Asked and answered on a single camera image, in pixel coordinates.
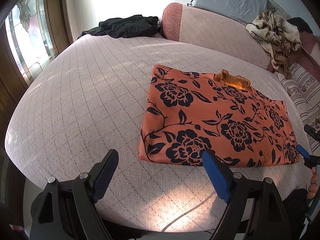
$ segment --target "metal screw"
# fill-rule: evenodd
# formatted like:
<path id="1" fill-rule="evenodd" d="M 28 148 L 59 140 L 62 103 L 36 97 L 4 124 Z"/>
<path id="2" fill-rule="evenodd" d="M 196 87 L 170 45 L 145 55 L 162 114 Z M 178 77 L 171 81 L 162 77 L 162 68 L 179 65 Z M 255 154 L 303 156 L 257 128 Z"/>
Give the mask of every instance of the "metal screw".
<path id="1" fill-rule="evenodd" d="M 79 178 L 81 178 L 81 179 L 86 179 L 88 176 L 89 176 L 88 173 L 83 172 L 83 173 L 81 173 L 81 174 L 79 175 Z"/>
<path id="2" fill-rule="evenodd" d="M 233 174 L 233 176 L 236 178 L 236 179 L 241 179 L 242 178 L 242 174 L 240 172 L 235 172 Z"/>
<path id="3" fill-rule="evenodd" d="M 266 177 L 266 183 L 269 183 L 269 184 L 271 184 L 273 182 L 273 180 L 271 179 L 271 178 L 269 178 L 269 177 Z"/>
<path id="4" fill-rule="evenodd" d="M 55 177 L 50 177 L 50 178 L 48 179 L 48 182 L 49 182 L 49 183 L 52 183 L 52 182 L 54 182 L 55 180 L 56 180 Z"/>

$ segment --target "black leaf pattern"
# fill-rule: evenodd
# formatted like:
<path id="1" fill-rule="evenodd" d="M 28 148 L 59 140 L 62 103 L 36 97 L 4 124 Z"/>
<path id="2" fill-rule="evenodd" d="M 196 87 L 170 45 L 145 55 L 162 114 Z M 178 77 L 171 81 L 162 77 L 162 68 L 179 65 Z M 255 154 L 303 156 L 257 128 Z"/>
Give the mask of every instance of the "black leaf pattern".
<path id="1" fill-rule="evenodd" d="M 252 149 L 252 147 L 250 146 L 250 144 L 247 145 L 247 148 L 248 148 L 250 151 L 254 152 L 254 150 Z"/>
<path id="2" fill-rule="evenodd" d="M 154 133 L 151 133 L 151 134 L 149 135 L 149 137 L 150 137 L 151 139 L 161 138 L 161 136 L 157 136 L 157 135 L 155 135 Z"/>
<path id="3" fill-rule="evenodd" d="M 281 161 L 281 156 L 278 158 L 276 165 Z"/>
<path id="4" fill-rule="evenodd" d="M 149 144 L 147 154 L 157 154 L 165 146 L 165 143 L 156 143 L 154 145 Z"/>
<path id="5" fill-rule="evenodd" d="M 207 125 L 216 125 L 218 123 L 217 120 L 202 120 Z"/>
<path id="6" fill-rule="evenodd" d="M 258 138 L 263 138 L 263 135 L 260 134 L 260 133 L 258 133 L 258 132 L 254 132 L 253 134 L 254 134 L 255 136 L 257 136 Z"/>
<path id="7" fill-rule="evenodd" d="M 243 122 L 243 124 L 248 127 L 249 129 L 253 130 L 253 131 L 257 131 L 257 128 L 254 128 L 252 125 L 249 125 L 246 121 Z"/>
<path id="8" fill-rule="evenodd" d="M 157 77 L 153 77 L 153 78 L 151 79 L 151 84 L 156 83 L 157 81 L 158 81 Z"/>
<path id="9" fill-rule="evenodd" d="M 180 120 L 180 123 L 185 123 L 187 121 L 187 116 L 182 111 L 182 109 L 180 109 L 180 111 L 179 111 L 179 120 Z"/>
<path id="10" fill-rule="evenodd" d="M 193 80 L 192 83 L 197 87 L 200 88 L 200 84 L 198 81 Z"/>
<path id="11" fill-rule="evenodd" d="M 207 135 L 214 136 L 214 137 L 220 137 L 216 132 L 208 131 L 206 129 L 203 129 L 203 130 Z"/>
<path id="12" fill-rule="evenodd" d="M 267 135 L 267 137 L 268 137 L 269 143 L 270 143 L 271 145 L 273 145 L 272 137 L 271 137 L 271 136 L 269 136 L 269 135 Z"/>
<path id="13" fill-rule="evenodd" d="M 252 158 L 250 158 L 250 160 L 248 161 L 247 163 L 247 167 L 248 168 L 251 168 L 251 167 L 254 167 L 256 165 L 256 163 L 253 161 Z"/>
<path id="14" fill-rule="evenodd" d="M 218 110 L 216 111 L 216 116 L 217 116 L 219 119 L 221 119 L 221 114 L 219 113 Z"/>
<path id="15" fill-rule="evenodd" d="M 279 151 L 281 151 L 281 152 L 282 152 L 282 147 L 281 147 L 281 145 L 276 144 L 276 147 L 278 148 L 278 150 L 279 150 Z"/>
<path id="16" fill-rule="evenodd" d="M 199 98 L 201 101 L 205 102 L 205 103 L 212 103 L 208 98 L 206 98 L 205 96 L 203 96 L 201 93 L 197 92 L 197 91 L 190 91 L 192 94 L 194 94 L 197 98 Z"/>
<path id="17" fill-rule="evenodd" d="M 231 157 L 223 158 L 223 160 L 228 166 L 235 166 L 240 161 L 240 159 L 232 159 Z"/>
<path id="18" fill-rule="evenodd" d="M 273 164 L 276 160 L 276 151 L 275 149 L 272 149 L 272 152 L 271 152 L 271 164 Z"/>
<path id="19" fill-rule="evenodd" d="M 176 135 L 172 132 L 164 131 L 163 133 L 164 133 L 165 137 L 167 138 L 168 143 L 171 143 L 172 140 L 174 140 L 176 138 Z"/>
<path id="20" fill-rule="evenodd" d="M 285 122 L 288 121 L 288 119 L 284 118 L 283 116 L 281 116 L 280 119 L 282 119 L 282 120 L 285 121 Z"/>
<path id="21" fill-rule="evenodd" d="M 168 81 L 168 82 L 171 82 L 171 81 L 174 80 L 174 78 L 167 78 L 167 79 L 163 79 L 163 80 Z"/>
<path id="22" fill-rule="evenodd" d="M 151 106 L 149 106 L 149 107 L 147 108 L 147 112 L 150 112 L 150 113 L 152 113 L 152 114 L 154 114 L 154 115 L 160 115 L 159 111 L 156 110 L 155 108 L 151 107 Z"/>
<path id="23" fill-rule="evenodd" d="M 240 106 L 240 113 L 245 114 L 245 110 L 242 108 L 242 106 Z"/>
<path id="24" fill-rule="evenodd" d="M 233 114 L 227 113 L 224 117 L 223 120 L 230 119 L 233 116 Z"/>
<path id="25" fill-rule="evenodd" d="M 162 68 L 159 68 L 159 67 L 157 67 L 157 69 L 158 69 L 159 74 L 164 76 L 165 71 Z"/>
<path id="26" fill-rule="evenodd" d="M 254 104 L 251 103 L 251 106 L 252 106 L 252 110 L 253 110 L 254 112 L 257 111 L 257 107 L 256 107 Z"/>

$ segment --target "mattress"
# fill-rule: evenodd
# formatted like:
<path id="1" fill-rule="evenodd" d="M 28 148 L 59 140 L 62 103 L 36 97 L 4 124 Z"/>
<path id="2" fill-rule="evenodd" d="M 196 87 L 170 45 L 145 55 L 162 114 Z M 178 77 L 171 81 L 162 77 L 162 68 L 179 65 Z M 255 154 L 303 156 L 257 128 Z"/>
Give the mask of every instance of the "mattress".
<path id="1" fill-rule="evenodd" d="M 5 149 L 22 173 L 44 188 L 47 179 L 74 179 L 101 161 L 110 148 L 119 165 L 96 208 L 102 218 L 150 231 L 213 229 L 226 204 L 203 167 L 140 161 L 140 127 L 154 64 L 182 71 L 248 78 L 266 96 L 284 100 L 297 141 L 310 151 L 297 110 L 272 73 L 232 56 L 157 38 L 113 39 L 85 35 L 63 51 L 31 84 L 6 134 Z M 250 179 L 271 177 L 282 199 L 306 187 L 303 162 L 234 168 Z M 248 202 L 243 219 L 250 215 Z"/>

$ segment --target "striped fabric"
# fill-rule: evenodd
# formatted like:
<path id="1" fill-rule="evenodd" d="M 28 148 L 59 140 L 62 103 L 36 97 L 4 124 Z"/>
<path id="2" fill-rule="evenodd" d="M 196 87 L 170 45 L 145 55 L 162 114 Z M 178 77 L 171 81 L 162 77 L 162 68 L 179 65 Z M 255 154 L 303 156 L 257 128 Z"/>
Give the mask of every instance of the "striped fabric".
<path id="1" fill-rule="evenodd" d="M 279 81 L 294 102 L 303 124 L 309 124 L 316 130 L 320 129 L 320 83 L 301 65 L 290 66 L 292 79 L 275 72 Z M 320 156 L 320 144 L 308 136 L 313 155 Z"/>

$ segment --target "blanket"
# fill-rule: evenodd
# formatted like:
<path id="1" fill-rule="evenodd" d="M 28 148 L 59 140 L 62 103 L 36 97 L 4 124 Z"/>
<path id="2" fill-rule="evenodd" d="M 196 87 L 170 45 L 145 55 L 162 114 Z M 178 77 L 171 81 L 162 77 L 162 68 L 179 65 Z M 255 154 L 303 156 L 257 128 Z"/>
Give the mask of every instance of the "blanket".
<path id="1" fill-rule="evenodd" d="M 297 26 L 265 10 L 245 28 L 271 57 L 273 68 L 286 78 L 291 78 L 289 65 L 296 62 L 301 54 L 301 49 L 298 50 L 301 41 Z"/>
<path id="2" fill-rule="evenodd" d="M 290 66 L 292 78 L 275 73 L 295 104 L 302 123 L 320 129 L 320 83 L 298 63 Z M 313 155 L 320 156 L 320 145 L 308 135 Z"/>

